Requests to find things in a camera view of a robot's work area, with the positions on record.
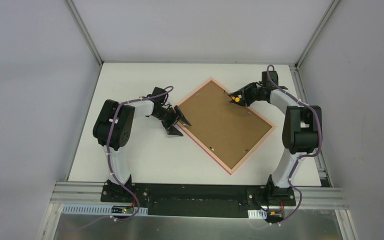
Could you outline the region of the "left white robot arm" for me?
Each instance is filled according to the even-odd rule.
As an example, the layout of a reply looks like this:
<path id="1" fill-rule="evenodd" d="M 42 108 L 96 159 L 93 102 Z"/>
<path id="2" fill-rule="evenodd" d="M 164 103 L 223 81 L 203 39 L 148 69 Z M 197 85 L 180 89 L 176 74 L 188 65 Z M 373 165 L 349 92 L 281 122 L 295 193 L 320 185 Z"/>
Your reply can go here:
<path id="1" fill-rule="evenodd" d="M 191 127 L 178 105 L 168 103 L 169 93 L 173 86 L 155 87 L 152 93 L 136 99 L 117 102 L 107 99 L 98 114 L 93 126 L 92 135 L 102 146 L 109 169 L 108 180 L 116 184 L 113 195 L 120 202 L 127 202 L 134 194 L 133 189 L 126 185 L 131 178 L 127 160 L 121 153 L 131 137 L 133 121 L 138 118 L 154 117 L 159 120 L 169 136 L 183 134 L 175 125 L 182 122 Z"/>

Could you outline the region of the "pink wooden photo frame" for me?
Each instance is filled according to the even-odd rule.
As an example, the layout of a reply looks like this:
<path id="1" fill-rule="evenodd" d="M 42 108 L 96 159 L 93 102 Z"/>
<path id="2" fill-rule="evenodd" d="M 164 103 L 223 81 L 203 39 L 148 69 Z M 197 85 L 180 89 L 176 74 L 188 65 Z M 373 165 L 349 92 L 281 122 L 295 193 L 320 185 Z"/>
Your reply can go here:
<path id="1" fill-rule="evenodd" d="M 231 102 L 229 91 L 209 78 L 179 103 L 190 125 L 177 125 L 229 175 L 276 129 L 249 107 Z"/>

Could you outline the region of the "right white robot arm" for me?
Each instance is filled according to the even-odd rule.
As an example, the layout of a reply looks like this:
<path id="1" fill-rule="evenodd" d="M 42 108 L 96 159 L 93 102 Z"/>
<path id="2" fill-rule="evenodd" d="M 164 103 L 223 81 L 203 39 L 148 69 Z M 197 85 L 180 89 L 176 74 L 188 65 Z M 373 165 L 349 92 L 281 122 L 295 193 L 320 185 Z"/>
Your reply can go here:
<path id="1" fill-rule="evenodd" d="M 275 70 L 262 72 L 261 81 L 251 82 L 228 94 L 230 102 L 249 107 L 256 101 L 266 101 L 284 114 L 281 140 L 284 151 L 281 160 L 263 188 L 264 200 L 276 205 L 293 191 L 292 180 L 305 158 L 321 152 L 323 143 L 322 110 L 293 96 L 279 85 Z"/>

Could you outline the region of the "black yellow screwdriver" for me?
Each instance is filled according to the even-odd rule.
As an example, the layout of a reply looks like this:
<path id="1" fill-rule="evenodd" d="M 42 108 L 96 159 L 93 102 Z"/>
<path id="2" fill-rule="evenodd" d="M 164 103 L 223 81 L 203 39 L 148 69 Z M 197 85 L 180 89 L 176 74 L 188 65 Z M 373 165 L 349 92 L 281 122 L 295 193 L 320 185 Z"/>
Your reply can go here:
<path id="1" fill-rule="evenodd" d="M 240 103 L 242 101 L 242 97 L 239 95 L 239 96 L 235 96 L 235 95 L 232 95 L 230 96 L 230 102 L 231 103 Z"/>

